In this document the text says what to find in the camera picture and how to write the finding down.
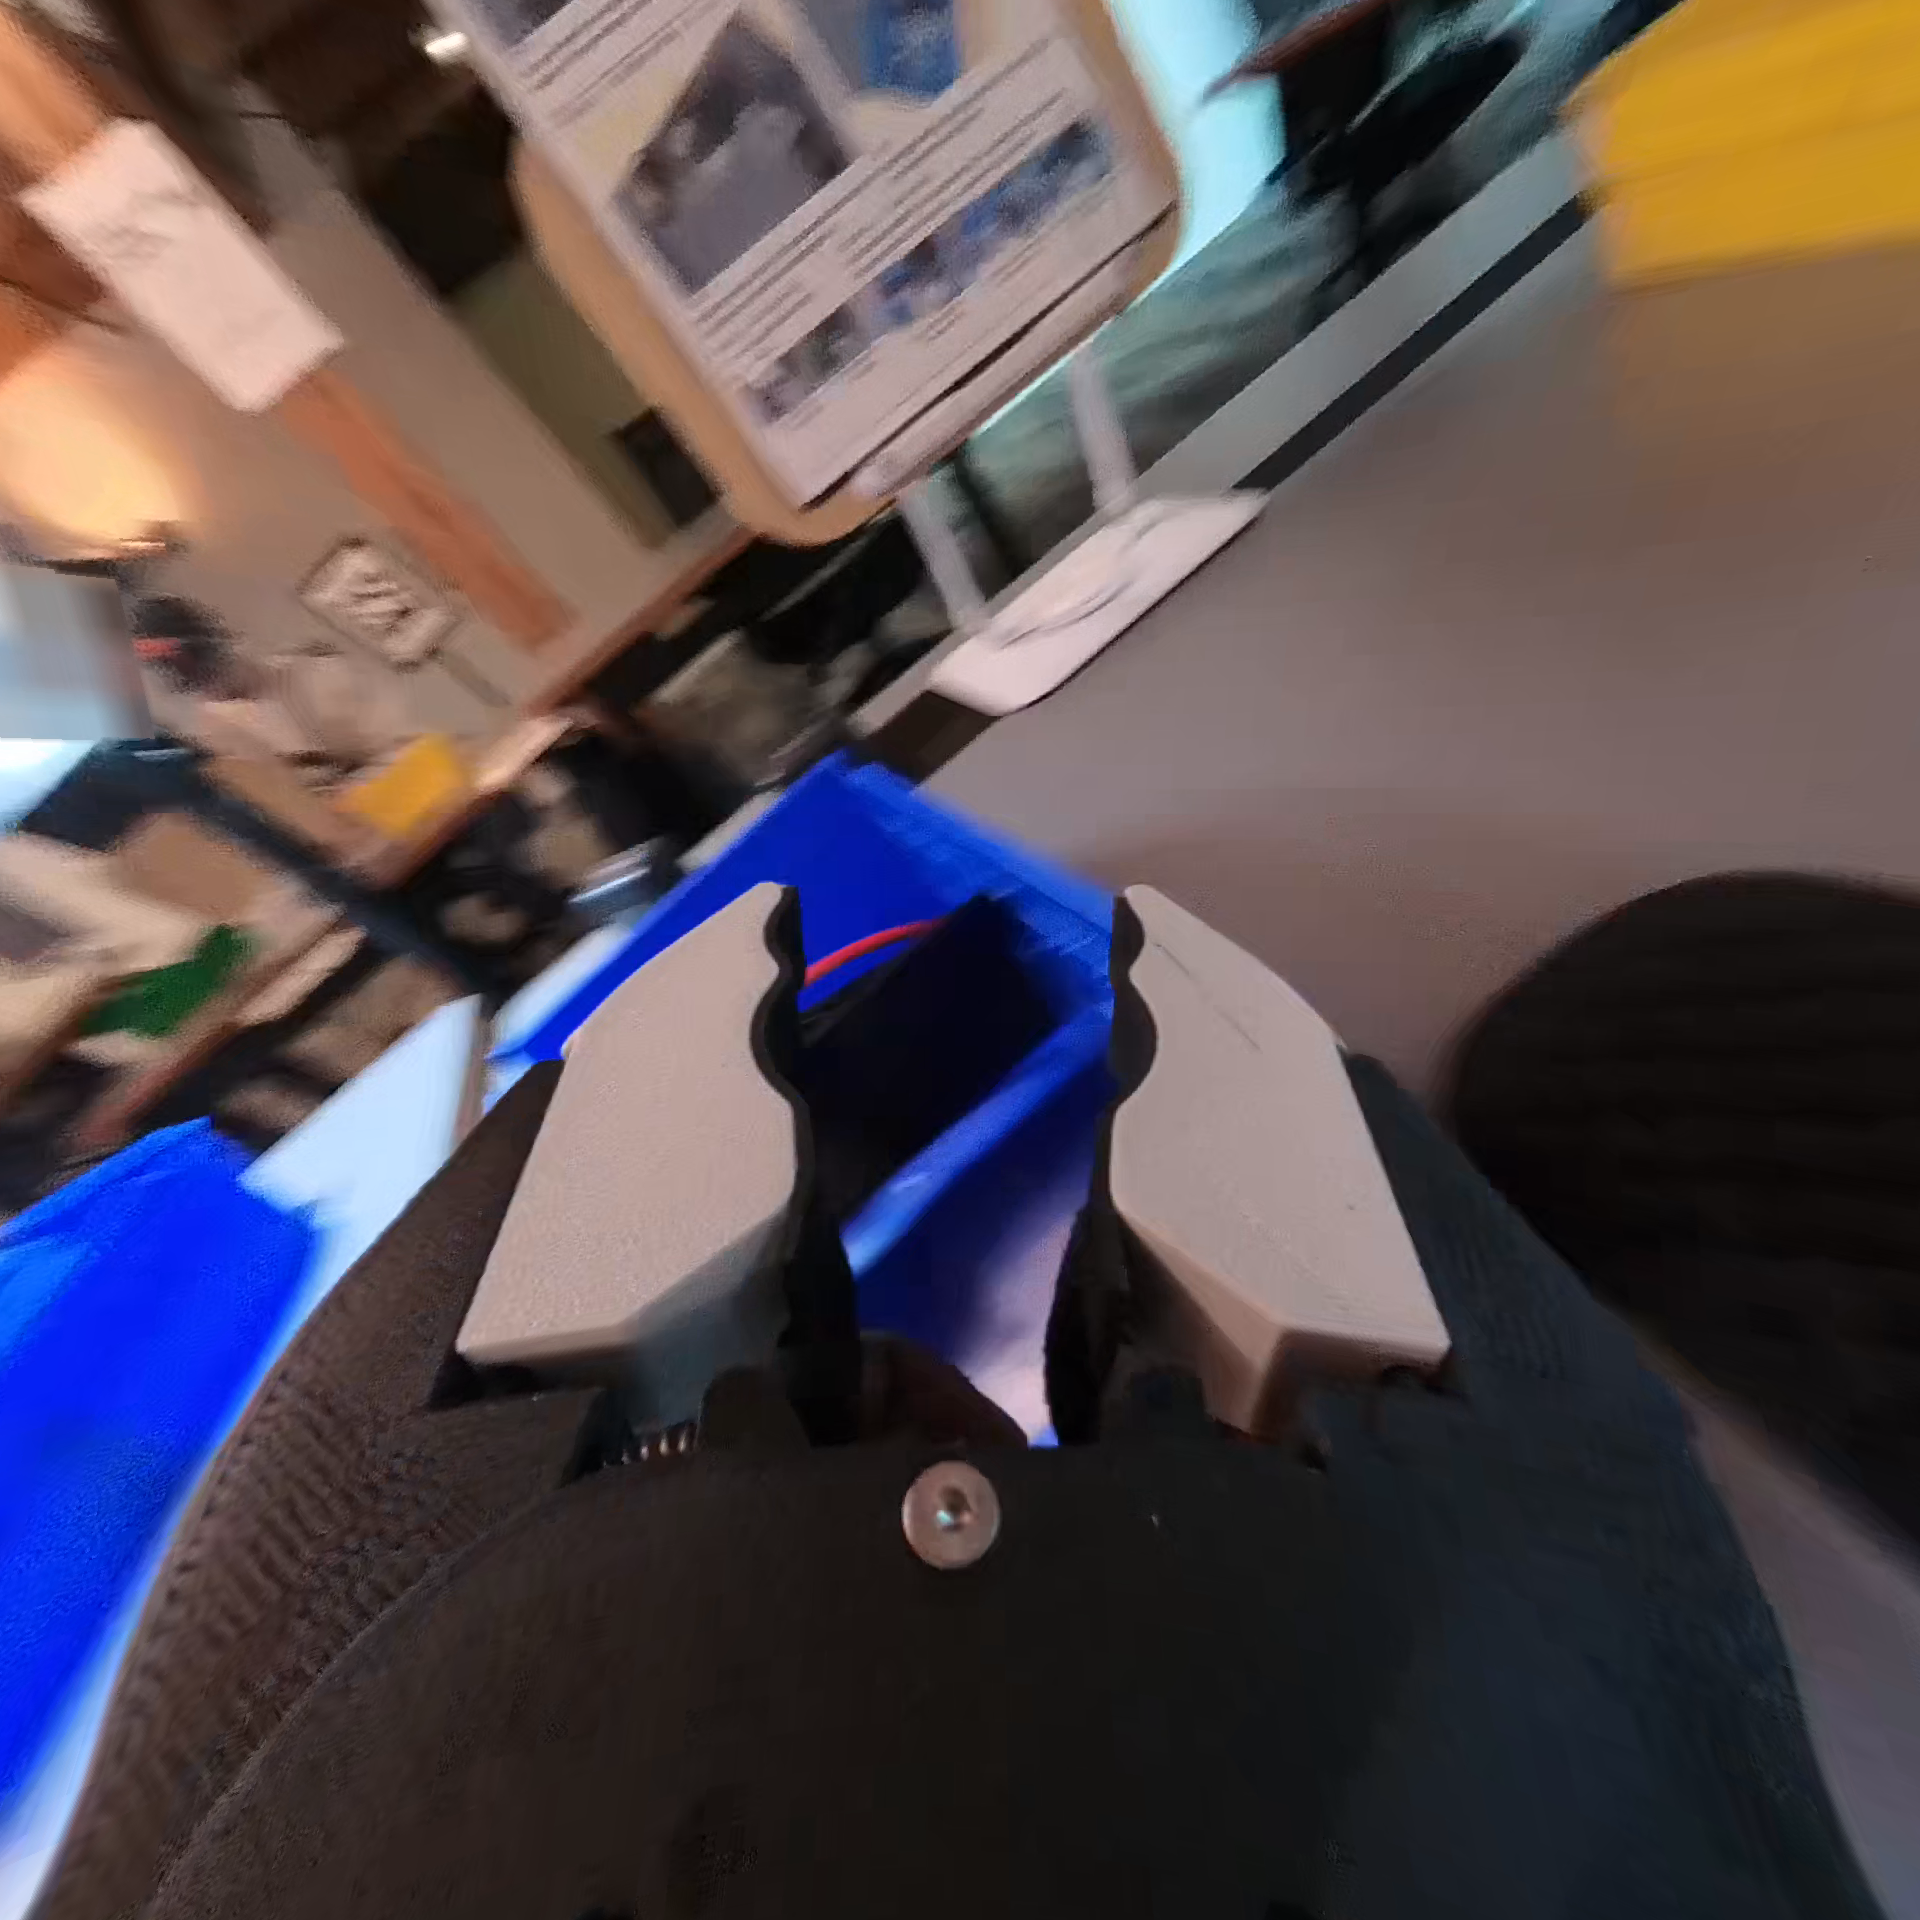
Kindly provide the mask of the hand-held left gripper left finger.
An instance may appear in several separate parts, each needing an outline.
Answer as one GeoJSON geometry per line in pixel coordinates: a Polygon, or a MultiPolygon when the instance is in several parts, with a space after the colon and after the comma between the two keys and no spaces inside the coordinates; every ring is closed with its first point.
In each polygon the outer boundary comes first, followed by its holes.
{"type": "Polygon", "coordinates": [[[863,1337],[819,1191],[803,900],[763,881],[647,960],[564,1042],[452,1351],[593,1386],[635,1448],[757,1376],[806,1440],[860,1427],[863,1337]]]}

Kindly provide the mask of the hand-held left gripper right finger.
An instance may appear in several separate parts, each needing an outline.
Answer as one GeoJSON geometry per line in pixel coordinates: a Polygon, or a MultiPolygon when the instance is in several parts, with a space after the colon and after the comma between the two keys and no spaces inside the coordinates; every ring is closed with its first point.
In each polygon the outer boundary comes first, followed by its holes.
{"type": "Polygon", "coordinates": [[[1323,1390],[1446,1384],[1452,1335],[1334,1026],[1164,891],[1114,903],[1113,1097],[1045,1333],[1063,1447],[1167,1380],[1277,1443],[1323,1390]]]}

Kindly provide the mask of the blue plastic bin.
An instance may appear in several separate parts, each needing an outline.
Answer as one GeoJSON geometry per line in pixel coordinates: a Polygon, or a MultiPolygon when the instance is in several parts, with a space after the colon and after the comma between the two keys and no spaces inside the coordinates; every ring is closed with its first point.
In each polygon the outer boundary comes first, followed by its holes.
{"type": "Polygon", "coordinates": [[[905,1198],[839,1233],[869,1326],[935,1351],[1030,1443],[1052,1447],[1045,1331],[1113,1091],[1113,903],[1103,889],[883,766],[833,756],[637,923],[580,943],[523,993],[497,1022],[491,1101],[557,1060],[649,960],[763,883],[799,891],[806,962],[972,896],[1021,919],[1064,1025],[909,1174],[905,1198]]]}
{"type": "Polygon", "coordinates": [[[5,1225],[2,1807],[226,1431],[319,1235],[208,1120],[147,1134],[5,1225]]]}

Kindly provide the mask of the yellow plastic bin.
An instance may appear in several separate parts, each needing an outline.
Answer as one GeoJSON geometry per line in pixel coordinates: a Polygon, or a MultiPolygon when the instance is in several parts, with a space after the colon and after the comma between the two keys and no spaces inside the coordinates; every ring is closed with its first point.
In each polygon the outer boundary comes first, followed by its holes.
{"type": "Polygon", "coordinates": [[[1680,4],[1565,121],[1615,288],[1917,247],[1915,2],[1680,4]]]}
{"type": "Polygon", "coordinates": [[[473,797],[469,756],[447,732],[420,732],[345,781],[332,809],[384,844],[437,829],[473,797]]]}

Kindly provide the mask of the grey desk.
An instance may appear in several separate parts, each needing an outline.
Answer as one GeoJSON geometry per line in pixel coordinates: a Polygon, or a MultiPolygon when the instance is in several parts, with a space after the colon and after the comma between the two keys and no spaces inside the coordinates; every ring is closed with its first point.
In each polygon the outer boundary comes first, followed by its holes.
{"type": "Polygon", "coordinates": [[[944,1363],[817,1444],[754,1374],[598,1434],[300,1687],[155,1917],[1884,1917],[1917,1765],[1850,1786],[1703,1438],[1917,1542],[1600,1299],[1455,1139],[1463,1032],[1631,900],[1785,873],[1842,776],[1764,697],[1840,523],[1736,405],[1741,293],[1495,308],[1117,660],[932,781],[1169,894],[1332,1025],[1452,1335],[1260,1443],[1138,1383],[1030,1448],[944,1363]]]}

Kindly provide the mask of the dark bin divider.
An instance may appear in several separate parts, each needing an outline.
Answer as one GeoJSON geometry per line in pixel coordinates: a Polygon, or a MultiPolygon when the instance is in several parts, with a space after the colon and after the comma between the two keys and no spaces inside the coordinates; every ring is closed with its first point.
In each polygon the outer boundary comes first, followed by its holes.
{"type": "Polygon", "coordinates": [[[974,894],[806,962],[801,1072],[829,1219],[853,1235],[1064,1026],[1005,903],[974,894]]]}

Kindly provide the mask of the black wrist rest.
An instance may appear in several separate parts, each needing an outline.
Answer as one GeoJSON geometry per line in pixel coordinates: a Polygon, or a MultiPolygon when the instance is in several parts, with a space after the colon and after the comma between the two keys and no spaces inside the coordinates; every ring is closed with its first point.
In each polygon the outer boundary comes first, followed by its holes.
{"type": "Polygon", "coordinates": [[[1443,1113],[1622,1316],[1918,1534],[1918,899],[1698,876],[1549,949],[1443,1113]]]}

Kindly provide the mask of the green plastic bin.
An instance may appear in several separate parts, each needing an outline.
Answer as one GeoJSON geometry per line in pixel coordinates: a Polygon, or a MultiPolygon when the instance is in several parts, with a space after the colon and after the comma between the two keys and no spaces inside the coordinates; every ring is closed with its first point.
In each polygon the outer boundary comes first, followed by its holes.
{"type": "Polygon", "coordinates": [[[247,975],[257,947],[248,928],[215,924],[185,958],[132,973],[87,1015],[81,1034],[165,1041],[247,975]]]}

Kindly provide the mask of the framed black-white tag poster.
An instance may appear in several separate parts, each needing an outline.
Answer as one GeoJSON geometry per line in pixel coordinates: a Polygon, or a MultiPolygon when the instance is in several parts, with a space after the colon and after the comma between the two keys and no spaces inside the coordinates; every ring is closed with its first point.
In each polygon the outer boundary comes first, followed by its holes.
{"type": "Polygon", "coordinates": [[[379,541],[337,541],[300,581],[298,601],[396,672],[441,658],[462,624],[456,602],[379,541]]]}

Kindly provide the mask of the white paper sheet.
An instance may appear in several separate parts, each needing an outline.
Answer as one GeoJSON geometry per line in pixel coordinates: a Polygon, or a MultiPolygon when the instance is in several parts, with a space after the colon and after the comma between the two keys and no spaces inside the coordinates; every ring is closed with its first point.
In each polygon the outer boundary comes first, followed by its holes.
{"type": "Polygon", "coordinates": [[[231,410],[257,416],[346,338],[155,125],[112,121],[21,203],[231,410]]]}

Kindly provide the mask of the instruction board with wooden frame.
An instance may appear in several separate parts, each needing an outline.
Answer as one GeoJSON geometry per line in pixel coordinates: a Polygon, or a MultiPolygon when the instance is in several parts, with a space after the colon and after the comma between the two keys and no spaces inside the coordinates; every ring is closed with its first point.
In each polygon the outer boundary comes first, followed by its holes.
{"type": "Polygon", "coordinates": [[[1109,4],[432,4],[543,273],[753,534],[877,516],[1164,273],[1109,4]]]}

